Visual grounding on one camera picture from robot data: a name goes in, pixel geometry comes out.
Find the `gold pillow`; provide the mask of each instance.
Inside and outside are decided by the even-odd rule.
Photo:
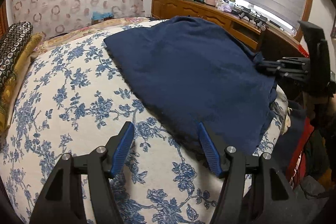
[[[31,53],[41,41],[42,35],[33,34],[3,85],[0,98],[0,135],[10,126],[16,97],[31,63]]]

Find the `navy blue cloth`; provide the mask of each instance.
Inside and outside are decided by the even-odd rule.
[[[290,164],[293,153],[296,150],[299,140],[303,134],[306,120],[306,110],[294,101],[288,101],[288,107],[292,109],[290,114],[291,126],[285,135],[278,138],[272,151],[272,157],[275,159],[283,173]]]
[[[274,77],[255,69],[261,53],[193,17],[132,28],[104,42],[132,92],[186,148],[202,151],[197,129],[204,122],[229,145],[254,152],[276,98]]]

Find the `black patterned pillow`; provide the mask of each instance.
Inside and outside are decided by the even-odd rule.
[[[33,32],[30,22],[14,23],[0,39],[0,91]]]

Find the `wooden dresser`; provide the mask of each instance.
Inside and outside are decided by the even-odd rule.
[[[218,24],[253,51],[261,51],[267,60],[284,56],[303,57],[299,43],[286,32],[270,24],[262,32],[247,20],[223,13],[213,6],[187,0],[152,0],[152,17],[170,19],[174,16],[199,17]]]

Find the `blue floral pattern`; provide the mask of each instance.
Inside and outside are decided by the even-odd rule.
[[[203,157],[187,152],[130,91],[103,39],[146,22],[109,27],[56,47],[31,65],[16,100],[12,125],[1,136],[0,172],[24,223],[59,157],[82,155],[116,135],[126,121],[135,138],[123,171],[110,181],[125,223],[209,223],[223,180]],[[255,155],[271,152],[285,119],[287,99],[278,87],[276,118]],[[251,185],[246,176],[245,192]],[[88,223],[94,223],[87,176],[82,194]]]

